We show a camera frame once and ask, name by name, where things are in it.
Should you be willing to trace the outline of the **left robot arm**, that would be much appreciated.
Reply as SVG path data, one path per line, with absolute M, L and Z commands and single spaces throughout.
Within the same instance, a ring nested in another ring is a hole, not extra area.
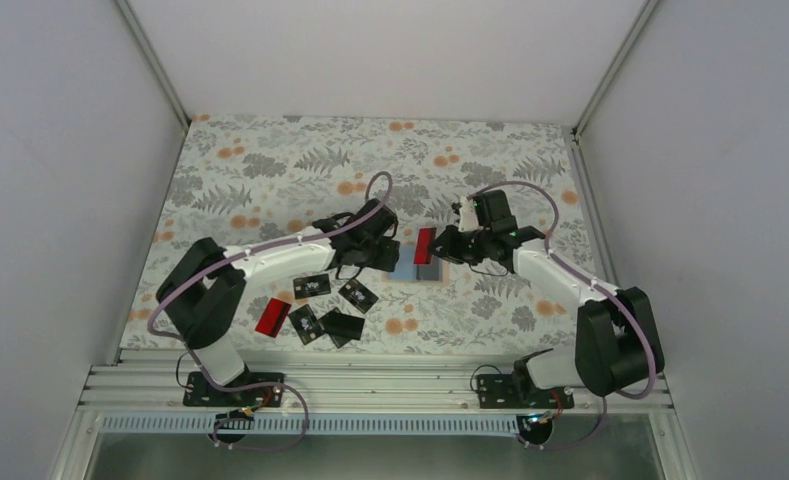
M 372 199 L 356 213 L 316 220 L 251 246 L 222 247 L 202 238 L 159 286 L 154 312 L 169 317 L 172 337 L 199 364 L 209 392 L 222 404 L 236 404 L 249 380 L 229 329 L 245 289 L 344 266 L 391 272 L 399 259 L 397 225 L 394 211 Z

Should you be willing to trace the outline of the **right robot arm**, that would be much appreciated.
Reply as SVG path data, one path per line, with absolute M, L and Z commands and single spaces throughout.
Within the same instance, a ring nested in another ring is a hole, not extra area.
M 664 354 L 648 295 L 585 272 L 551 245 L 547 232 L 521 226 L 507 196 L 485 189 L 453 206 L 459 220 L 427 252 L 452 264 L 492 261 L 557 301 L 575 322 L 570 348 L 548 348 L 516 360 L 514 399 L 535 407 L 558 387 L 581 385 L 598 397 L 640 400 L 651 394 Z

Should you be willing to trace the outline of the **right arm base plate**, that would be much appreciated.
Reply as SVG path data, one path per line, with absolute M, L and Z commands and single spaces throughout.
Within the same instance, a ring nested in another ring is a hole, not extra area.
M 531 381 L 516 381 L 511 374 L 478 374 L 474 387 L 482 409 L 572 409 L 575 400 L 570 390 L 536 388 Z

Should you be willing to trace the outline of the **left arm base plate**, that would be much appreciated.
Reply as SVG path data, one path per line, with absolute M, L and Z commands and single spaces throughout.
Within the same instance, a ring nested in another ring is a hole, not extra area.
M 251 372 L 236 379 L 229 385 L 229 388 L 268 382 L 282 383 L 284 380 L 283 373 Z M 281 405 L 282 388 L 279 386 L 224 392 L 215 389 L 201 372 L 192 372 L 188 375 L 186 389 L 182 399 L 182 404 L 185 407 L 258 408 Z

